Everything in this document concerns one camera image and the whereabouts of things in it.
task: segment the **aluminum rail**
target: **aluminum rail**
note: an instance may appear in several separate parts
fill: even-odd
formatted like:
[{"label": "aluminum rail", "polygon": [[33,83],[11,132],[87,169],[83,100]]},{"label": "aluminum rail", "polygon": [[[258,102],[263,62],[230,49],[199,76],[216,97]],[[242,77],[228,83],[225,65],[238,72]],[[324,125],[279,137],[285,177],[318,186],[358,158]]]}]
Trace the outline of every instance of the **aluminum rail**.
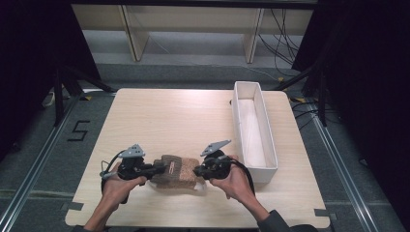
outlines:
[{"label": "aluminum rail", "polygon": [[75,107],[76,103],[79,101],[79,98],[80,96],[73,96],[69,100],[69,103],[66,107],[66,113],[64,118],[62,118],[60,124],[54,127],[51,131],[47,141],[43,145],[42,150],[40,151],[36,160],[32,164],[24,181],[21,183],[20,187],[15,192],[15,195],[6,211],[2,214],[0,219],[1,231],[8,232],[12,229],[15,220],[17,219],[21,209],[23,208],[24,203],[26,202],[31,189],[39,179],[40,174],[42,173],[44,166],[51,155],[51,151],[57,143],[57,140],[60,134],[62,133],[63,128],[66,126],[70,114],[73,111],[73,108]]},{"label": "aluminum rail", "polygon": [[[317,110],[314,104],[309,104],[308,109]],[[329,156],[337,171],[337,175],[340,178],[341,183],[344,186],[344,189],[346,190],[347,196],[349,197],[350,202],[352,203],[352,206],[354,210],[356,211],[356,214],[358,216],[360,223],[362,224],[362,227],[364,228],[364,231],[366,232],[379,231],[374,221],[374,218],[368,206],[366,205],[366,202],[364,201],[364,199],[362,198],[362,195],[357,189],[352,176],[350,175],[349,171],[347,170],[346,165],[344,164],[342,156],[338,152],[335,142],[333,141],[331,135],[329,134],[328,129],[322,126],[322,123],[320,122],[318,117],[315,117],[315,116],[313,117],[314,117],[313,118],[314,125],[319,131],[320,137],[322,138],[326,146],[326,149],[328,150]]]}]

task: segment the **forearm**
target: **forearm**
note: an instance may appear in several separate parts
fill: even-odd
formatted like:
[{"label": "forearm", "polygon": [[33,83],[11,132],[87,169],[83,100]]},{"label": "forearm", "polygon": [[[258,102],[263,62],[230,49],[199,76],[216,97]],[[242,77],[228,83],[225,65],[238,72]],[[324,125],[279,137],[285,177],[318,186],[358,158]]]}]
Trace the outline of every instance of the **forearm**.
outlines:
[{"label": "forearm", "polygon": [[256,221],[262,221],[269,216],[268,211],[259,203],[254,195],[246,197],[241,203],[250,211]]},{"label": "forearm", "polygon": [[89,231],[103,231],[111,214],[114,212],[109,204],[103,201],[99,203],[90,219],[84,225],[84,229]]}]

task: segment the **gray floor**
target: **gray floor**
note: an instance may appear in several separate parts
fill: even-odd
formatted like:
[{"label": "gray floor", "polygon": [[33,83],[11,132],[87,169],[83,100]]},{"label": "gray floor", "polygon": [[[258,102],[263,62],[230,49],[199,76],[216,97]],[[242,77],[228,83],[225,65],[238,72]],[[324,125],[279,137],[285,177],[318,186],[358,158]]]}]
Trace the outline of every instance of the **gray floor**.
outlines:
[{"label": "gray floor", "polygon": [[[85,31],[102,80],[115,88],[201,88],[233,89],[235,80],[261,83],[264,90],[278,86],[280,76],[285,79],[297,72],[275,57],[259,43],[253,64],[246,64],[238,35],[154,33],[148,42],[141,62],[130,55],[124,33]],[[273,43],[275,39],[264,36]],[[301,38],[293,38],[299,43]],[[287,51],[281,46],[280,51]],[[87,89],[93,86],[82,83]],[[302,83],[290,87],[286,93],[299,98]],[[65,223],[70,204],[82,172],[103,126],[113,96],[94,94],[89,101],[75,101],[67,124],[62,128],[55,146],[45,162],[38,180],[17,215],[11,231],[70,231]],[[295,116],[308,110],[306,105],[295,108]],[[333,110],[327,112],[328,130],[337,145],[354,184],[368,206],[379,231],[405,231],[383,191],[371,172],[358,163],[360,153],[350,140],[348,131]],[[329,152],[313,123],[312,115],[297,118],[307,153],[316,176],[332,226],[320,231],[365,231],[352,202],[346,193]],[[19,139],[20,151],[10,152],[0,163],[0,211],[11,203],[26,173],[42,151],[53,130],[54,109],[39,111],[27,132]],[[73,133],[78,120],[87,120],[79,130],[88,131],[83,141],[72,142],[80,134]],[[110,231],[134,231],[137,228],[111,228]],[[148,231],[187,231],[179,228],[150,228]],[[236,231],[199,230],[191,231]]]}]

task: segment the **black sleeve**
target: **black sleeve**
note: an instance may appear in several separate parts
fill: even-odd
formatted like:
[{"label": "black sleeve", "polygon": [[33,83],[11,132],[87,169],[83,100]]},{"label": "black sleeve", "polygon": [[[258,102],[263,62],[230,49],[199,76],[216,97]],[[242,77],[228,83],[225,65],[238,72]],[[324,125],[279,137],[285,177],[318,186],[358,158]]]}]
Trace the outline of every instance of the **black sleeve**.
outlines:
[{"label": "black sleeve", "polygon": [[291,232],[289,225],[287,225],[286,221],[281,217],[281,215],[273,210],[269,214],[269,216],[257,222],[259,229],[261,232]]},{"label": "black sleeve", "polygon": [[82,228],[82,226],[76,225],[75,228],[72,230],[72,232],[90,232],[90,231]]}]

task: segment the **hand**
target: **hand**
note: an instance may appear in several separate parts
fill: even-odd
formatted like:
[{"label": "hand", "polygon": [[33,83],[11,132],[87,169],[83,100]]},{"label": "hand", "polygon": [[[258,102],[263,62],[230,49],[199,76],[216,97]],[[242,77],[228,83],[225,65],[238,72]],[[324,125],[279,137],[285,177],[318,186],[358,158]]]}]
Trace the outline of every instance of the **hand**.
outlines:
[{"label": "hand", "polygon": [[229,175],[223,180],[209,180],[213,186],[222,189],[226,198],[234,198],[242,203],[257,221],[262,221],[269,216],[268,211],[259,203],[249,186],[245,172],[235,164],[231,164]]},{"label": "hand", "polygon": [[[112,168],[111,172],[116,172],[119,165],[120,162]],[[102,199],[90,219],[84,225],[84,229],[103,231],[111,214],[118,209],[120,203],[130,194],[130,191],[146,181],[147,178],[143,176],[128,181],[121,179],[118,175],[108,178],[102,191]]]},{"label": "hand", "polygon": [[249,186],[245,172],[235,164],[231,164],[229,175],[223,180],[211,179],[213,186],[219,187],[226,193],[226,198],[234,198],[241,203],[250,197],[255,197]]}]

